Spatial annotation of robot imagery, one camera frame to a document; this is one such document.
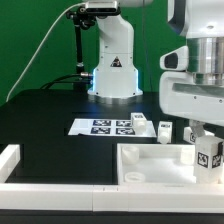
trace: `qr-like marker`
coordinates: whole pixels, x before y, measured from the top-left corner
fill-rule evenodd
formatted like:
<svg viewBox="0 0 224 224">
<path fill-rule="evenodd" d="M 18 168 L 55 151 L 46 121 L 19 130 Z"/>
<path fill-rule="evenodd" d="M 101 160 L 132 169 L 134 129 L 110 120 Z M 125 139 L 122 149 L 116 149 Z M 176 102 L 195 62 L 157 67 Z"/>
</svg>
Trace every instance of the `qr-like marker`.
<svg viewBox="0 0 224 224">
<path fill-rule="evenodd" d="M 131 121 L 116 121 L 117 127 L 131 127 Z"/>
<path fill-rule="evenodd" d="M 91 129 L 91 134 L 96 134 L 96 135 L 109 135 L 110 134 L 110 128 L 92 128 Z"/>
<path fill-rule="evenodd" d="M 208 161 L 209 157 L 207 155 L 204 155 L 202 153 L 198 153 L 198 164 L 201 166 L 204 166 L 205 168 L 208 168 Z"/>
<path fill-rule="evenodd" d="M 212 168 L 216 168 L 216 167 L 221 166 L 221 162 L 222 162 L 222 156 L 221 155 L 213 156 Z"/>
<path fill-rule="evenodd" d="M 93 126 L 111 126 L 111 120 L 94 120 Z"/>
<path fill-rule="evenodd" d="M 135 131 L 132 128 L 116 128 L 117 135 L 135 135 Z"/>
</svg>

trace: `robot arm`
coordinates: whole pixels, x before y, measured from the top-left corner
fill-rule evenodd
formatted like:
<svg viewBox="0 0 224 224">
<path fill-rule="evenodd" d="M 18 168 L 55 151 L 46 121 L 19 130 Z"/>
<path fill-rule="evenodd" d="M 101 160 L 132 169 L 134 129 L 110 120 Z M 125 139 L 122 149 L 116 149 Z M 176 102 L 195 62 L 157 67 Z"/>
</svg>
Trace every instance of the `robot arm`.
<svg viewBox="0 0 224 224">
<path fill-rule="evenodd" d="M 223 139 L 203 136 L 202 128 L 202 122 L 224 126 L 223 10 L 223 0 L 168 0 L 168 23 L 187 44 L 161 57 L 169 71 L 160 80 L 160 106 L 193 120 L 198 183 L 217 183 L 223 170 Z"/>
<path fill-rule="evenodd" d="M 139 7 L 153 0 L 91 0 L 84 12 L 96 15 L 99 27 L 99 64 L 94 69 L 90 99 L 104 103 L 127 103 L 142 95 L 138 70 L 133 65 L 134 30 L 119 14 L 119 6 Z"/>
</svg>

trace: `black table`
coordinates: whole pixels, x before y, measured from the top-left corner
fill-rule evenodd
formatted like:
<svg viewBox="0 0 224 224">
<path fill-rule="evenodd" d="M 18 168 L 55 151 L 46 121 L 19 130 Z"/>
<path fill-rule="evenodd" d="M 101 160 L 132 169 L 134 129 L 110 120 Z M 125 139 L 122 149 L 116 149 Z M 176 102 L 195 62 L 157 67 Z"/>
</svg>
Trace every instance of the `black table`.
<svg viewBox="0 0 224 224">
<path fill-rule="evenodd" d="M 159 121 L 173 122 L 174 144 L 183 142 L 188 121 L 164 115 L 158 93 L 145 93 L 138 103 L 106 105 L 87 94 L 65 90 L 23 91 L 0 108 L 0 150 L 20 144 L 21 161 L 7 183 L 117 184 L 117 143 L 156 144 L 156 138 L 68 136 L 75 118 L 130 119 L 143 112 L 155 130 Z M 221 127 L 206 129 L 224 138 Z M 0 223 L 224 223 L 221 214 L 113 213 L 0 210 Z"/>
</svg>

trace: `green backdrop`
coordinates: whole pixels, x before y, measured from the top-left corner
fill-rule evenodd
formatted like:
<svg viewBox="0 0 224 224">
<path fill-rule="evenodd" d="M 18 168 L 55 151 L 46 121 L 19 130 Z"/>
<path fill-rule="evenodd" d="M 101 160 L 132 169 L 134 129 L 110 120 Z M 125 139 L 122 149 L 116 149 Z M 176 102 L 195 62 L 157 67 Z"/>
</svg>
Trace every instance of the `green backdrop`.
<svg viewBox="0 0 224 224">
<path fill-rule="evenodd" d="M 77 0 L 1 0 L 0 105 L 5 102 L 9 90 L 58 15 L 78 2 Z M 143 9 L 123 8 L 122 16 L 135 29 L 134 64 L 140 73 L 140 88 L 151 91 L 149 78 L 151 74 L 153 91 L 158 91 L 159 79 L 163 72 L 159 68 L 160 56 L 185 43 L 184 38 L 173 33 L 166 23 L 167 0 L 154 0 L 145 9 L 145 39 L 149 52 L 149 69 L 146 66 L 142 35 Z M 98 63 L 97 26 L 82 34 L 85 68 L 91 72 Z M 74 73 L 75 58 L 74 27 L 72 21 L 64 17 L 51 33 L 13 96 L 22 90 L 38 89 L 57 77 Z"/>
</svg>

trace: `black and white pattern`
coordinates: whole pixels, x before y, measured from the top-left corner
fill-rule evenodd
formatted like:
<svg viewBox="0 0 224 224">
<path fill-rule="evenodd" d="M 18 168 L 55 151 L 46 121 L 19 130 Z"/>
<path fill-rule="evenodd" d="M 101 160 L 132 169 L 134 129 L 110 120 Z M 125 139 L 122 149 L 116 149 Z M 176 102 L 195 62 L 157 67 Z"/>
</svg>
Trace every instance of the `black and white pattern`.
<svg viewBox="0 0 224 224">
<path fill-rule="evenodd" d="M 93 135 L 109 135 L 110 134 L 110 128 L 93 127 L 91 129 L 91 134 L 93 134 Z"/>
<path fill-rule="evenodd" d="M 195 143 L 195 141 L 196 141 L 196 138 L 195 138 L 195 136 L 194 136 L 193 133 L 191 133 L 191 135 L 190 135 L 190 141 L 191 141 L 191 142 L 194 142 L 194 143 Z"/>
<path fill-rule="evenodd" d="M 117 135 L 135 135 L 135 131 L 132 128 L 116 128 Z"/>
<path fill-rule="evenodd" d="M 221 155 L 213 156 L 212 168 L 216 168 L 216 167 L 221 166 L 221 162 L 222 162 L 222 156 Z"/>
<path fill-rule="evenodd" d="M 143 118 L 143 116 L 141 115 L 141 114 L 139 114 L 139 115 L 134 115 L 135 116 L 135 118 Z"/>
<path fill-rule="evenodd" d="M 208 161 L 209 157 L 207 155 L 204 155 L 200 152 L 198 153 L 198 165 L 208 168 Z"/>
<path fill-rule="evenodd" d="M 131 127 L 131 121 L 116 121 L 117 127 Z"/>
<path fill-rule="evenodd" d="M 94 120 L 93 126 L 111 126 L 111 120 Z"/>
</svg>

